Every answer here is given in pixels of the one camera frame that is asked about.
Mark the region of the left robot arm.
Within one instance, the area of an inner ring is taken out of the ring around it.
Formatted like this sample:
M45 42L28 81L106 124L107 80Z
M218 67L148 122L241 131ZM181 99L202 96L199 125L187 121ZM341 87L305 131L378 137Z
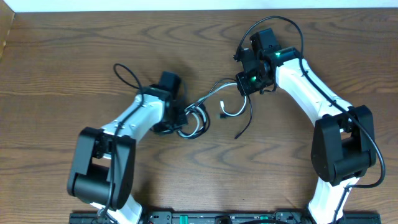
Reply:
M143 207L131 195L136 147L151 129L170 133L186 123L177 104L181 82L163 72L115 120L80 132L67 192L98 211L71 213L70 223L141 223Z

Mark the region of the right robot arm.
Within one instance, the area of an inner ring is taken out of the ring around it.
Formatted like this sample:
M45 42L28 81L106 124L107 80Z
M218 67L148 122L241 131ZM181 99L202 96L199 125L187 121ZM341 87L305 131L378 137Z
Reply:
M354 107L331 91L312 71L295 47L283 49L272 29L249 38L241 49L236 75L242 95L266 91L273 85L286 91L314 126L311 162L318 175L308 211L315 223L343 217L347 186L354 185L376 163L373 114L366 106Z

